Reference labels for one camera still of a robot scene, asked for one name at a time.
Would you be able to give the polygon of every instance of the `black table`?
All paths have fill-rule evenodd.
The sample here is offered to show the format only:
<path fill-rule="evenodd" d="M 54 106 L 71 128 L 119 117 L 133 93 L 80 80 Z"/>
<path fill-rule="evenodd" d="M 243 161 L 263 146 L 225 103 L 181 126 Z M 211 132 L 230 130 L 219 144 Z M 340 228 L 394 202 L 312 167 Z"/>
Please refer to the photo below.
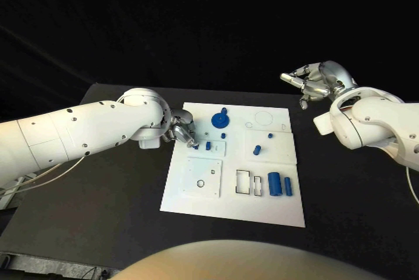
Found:
<path fill-rule="evenodd" d="M 116 100 L 129 88 L 96 84 L 84 103 Z M 303 111 L 299 95 L 155 90 L 175 108 L 202 102 L 290 109 L 307 228 L 160 212 L 173 143 L 142 150 L 130 141 L 29 192 L 0 251 L 122 269 L 176 245 L 244 239 L 317 252 L 391 279 L 417 279 L 419 206 L 405 167 L 379 149 L 348 150 L 335 135 L 319 134 L 313 118 L 330 102 Z"/>

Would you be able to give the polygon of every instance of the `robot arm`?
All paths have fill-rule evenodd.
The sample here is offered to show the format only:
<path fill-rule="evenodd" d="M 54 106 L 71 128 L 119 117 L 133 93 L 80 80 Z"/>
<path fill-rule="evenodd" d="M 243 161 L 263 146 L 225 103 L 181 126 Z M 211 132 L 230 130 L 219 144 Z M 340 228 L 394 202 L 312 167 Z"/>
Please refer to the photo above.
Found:
<path fill-rule="evenodd" d="M 191 113 L 171 110 L 155 91 L 135 88 L 122 100 L 124 103 L 100 101 L 0 124 L 0 185 L 129 139 L 139 141 L 140 148 L 159 148 L 162 136 L 189 147 L 198 145 Z"/>
<path fill-rule="evenodd" d="M 281 79 L 302 88 L 302 107 L 330 97 L 330 112 L 315 118 L 323 135 L 335 132 L 352 150 L 369 146 L 419 171 L 419 104 L 404 103 L 391 93 L 359 87 L 343 66 L 333 61 L 304 66 Z"/>

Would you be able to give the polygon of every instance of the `blue object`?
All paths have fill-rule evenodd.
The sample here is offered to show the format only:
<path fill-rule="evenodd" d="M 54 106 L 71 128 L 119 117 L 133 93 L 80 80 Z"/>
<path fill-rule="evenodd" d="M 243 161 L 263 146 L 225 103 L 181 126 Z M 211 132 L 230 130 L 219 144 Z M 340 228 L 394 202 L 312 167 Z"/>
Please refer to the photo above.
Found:
<path fill-rule="evenodd" d="M 257 156 L 260 155 L 261 149 L 263 149 L 263 147 L 260 145 L 255 146 L 254 155 L 257 155 Z"/>
<path fill-rule="evenodd" d="M 228 109 L 224 107 L 221 113 L 217 113 L 212 117 L 212 125 L 217 128 L 225 128 L 230 125 Z"/>
<path fill-rule="evenodd" d="M 286 182 L 286 194 L 287 194 L 287 196 L 293 196 L 291 179 L 290 179 L 290 177 L 284 178 L 284 182 Z"/>
<path fill-rule="evenodd" d="M 270 194 L 271 196 L 283 195 L 281 177 L 279 172 L 268 173 Z"/>

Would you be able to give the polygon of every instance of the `white board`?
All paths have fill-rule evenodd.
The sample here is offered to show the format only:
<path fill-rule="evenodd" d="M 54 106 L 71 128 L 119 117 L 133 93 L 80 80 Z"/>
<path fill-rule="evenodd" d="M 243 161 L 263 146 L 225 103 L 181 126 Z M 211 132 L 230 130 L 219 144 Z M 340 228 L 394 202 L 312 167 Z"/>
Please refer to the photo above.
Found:
<path fill-rule="evenodd" d="M 228 109 L 230 125 L 218 129 L 212 125 L 212 116 L 224 107 Z M 162 211 L 306 227 L 289 109 L 189 102 L 184 108 L 195 116 L 201 147 L 195 150 L 182 142 L 175 144 Z M 217 145 L 214 142 L 218 142 L 221 152 L 205 149 L 208 141 L 212 141 L 214 146 Z M 254 155 L 255 144 L 263 147 L 258 156 Z M 191 188 L 195 186 L 195 189 L 186 191 L 184 188 L 186 172 L 192 172 L 191 161 L 188 162 L 191 158 L 212 160 L 204 165 L 199 163 L 196 169 L 198 174 L 205 174 L 209 180 L 214 180 L 214 177 L 209 177 L 212 170 L 218 172 L 212 175 L 219 174 L 211 162 L 222 162 L 221 185 L 219 187 L 214 183 L 211 185 L 219 188 L 218 195 L 211 196 L 211 189 L 207 194 L 205 187 L 195 186 L 201 175 L 191 179 L 189 186 Z M 238 170 L 250 171 L 250 194 L 237 193 Z M 280 172 L 283 196 L 270 196 L 270 172 Z M 291 197 L 286 196 L 286 177 L 291 178 L 294 193 Z"/>

